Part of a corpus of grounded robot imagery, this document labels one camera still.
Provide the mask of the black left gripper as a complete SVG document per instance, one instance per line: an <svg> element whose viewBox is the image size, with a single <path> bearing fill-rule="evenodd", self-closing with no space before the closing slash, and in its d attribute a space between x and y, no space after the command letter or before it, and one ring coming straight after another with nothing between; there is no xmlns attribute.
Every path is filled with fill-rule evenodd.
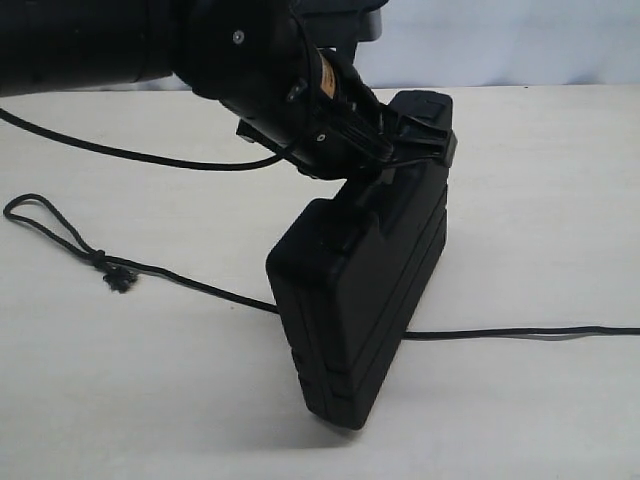
<svg viewBox="0 0 640 480"><path fill-rule="evenodd" d="M451 126L399 114L391 142L373 92L353 67L315 47L290 9L193 10L189 69L196 95L220 102L308 176L452 167Z"/></svg>

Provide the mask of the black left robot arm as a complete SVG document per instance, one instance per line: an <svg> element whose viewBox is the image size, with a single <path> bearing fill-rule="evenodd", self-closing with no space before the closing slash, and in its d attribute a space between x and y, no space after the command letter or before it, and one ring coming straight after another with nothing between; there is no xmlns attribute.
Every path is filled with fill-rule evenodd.
<svg viewBox="0 0 640 480"><path fill-rule="evenodd" d="M5 97L178 77L240 120L273 161L323 180L452 163L456 137L426 91L380 102L319 47L293 1L5 1Z"/></svg>

